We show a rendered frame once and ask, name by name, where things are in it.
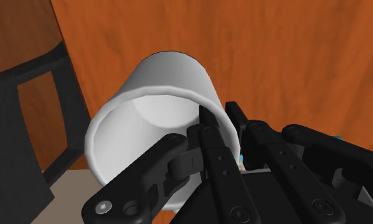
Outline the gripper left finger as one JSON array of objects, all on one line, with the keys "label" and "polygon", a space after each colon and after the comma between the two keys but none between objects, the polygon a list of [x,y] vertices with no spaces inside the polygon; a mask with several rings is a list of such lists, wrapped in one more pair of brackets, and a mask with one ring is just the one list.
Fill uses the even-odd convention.
[{"label": "gripper left finger", "polygon": [[86,201],[84,224],[152,224],[171,196],[191,175],[209,181],[220,224],[261,224],[217,119],[199,108],[199,123],[187,134],[170,133]]}]

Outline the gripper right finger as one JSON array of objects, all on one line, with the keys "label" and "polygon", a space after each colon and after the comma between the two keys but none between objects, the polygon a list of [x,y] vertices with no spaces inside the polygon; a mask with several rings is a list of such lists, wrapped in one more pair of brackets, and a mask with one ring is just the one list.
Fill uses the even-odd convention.
[{"label": "gripper right finger", "polygon": [[236,102],[225,111],[245,168],[268,167],[302,224],[373,224],[373,151],[298,124],[277,132]]}]

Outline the white cup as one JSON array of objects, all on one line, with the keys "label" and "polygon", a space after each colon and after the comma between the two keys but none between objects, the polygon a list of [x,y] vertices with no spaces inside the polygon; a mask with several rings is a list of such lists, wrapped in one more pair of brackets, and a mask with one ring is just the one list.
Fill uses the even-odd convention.
[{"label": "white cup", "polygon": [[185,135],[199,123],[201,106],[215,115],[226,146],[238,159],[236,129],[203,65],[181,52],[148,56],[91,120],[85,134],[89,169],[107,185],[166,134]]}]

